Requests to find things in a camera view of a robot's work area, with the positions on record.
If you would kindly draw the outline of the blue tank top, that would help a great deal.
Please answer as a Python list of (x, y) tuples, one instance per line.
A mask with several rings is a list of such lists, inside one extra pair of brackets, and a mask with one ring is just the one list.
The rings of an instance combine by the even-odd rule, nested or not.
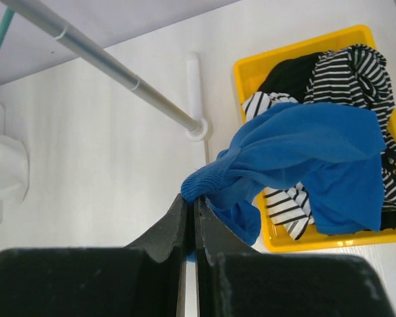
[(253, 245), (261, 230), (253, 199), (302, 184), (321, 234), (381, 227), (385, 142), (374, 112), (317, 103), (277, 104), (244, 124), (229, 148), (188, 176), (181, 196), (204, 196), (215, 215)]

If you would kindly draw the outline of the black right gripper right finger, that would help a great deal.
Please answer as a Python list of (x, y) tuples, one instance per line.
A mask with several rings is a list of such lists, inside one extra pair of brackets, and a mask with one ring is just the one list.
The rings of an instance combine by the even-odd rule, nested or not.
[(262, 254), (222, 223), (204, 198), (194, 203), (199, 316), (394, 316), (363, 258)]

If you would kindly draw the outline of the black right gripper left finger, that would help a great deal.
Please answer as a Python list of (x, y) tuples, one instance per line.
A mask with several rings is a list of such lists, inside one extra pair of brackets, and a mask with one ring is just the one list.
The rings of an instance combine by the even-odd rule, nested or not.
[(0, 316), (183, 316), (187, 203), (115, 248), (0, 252)]

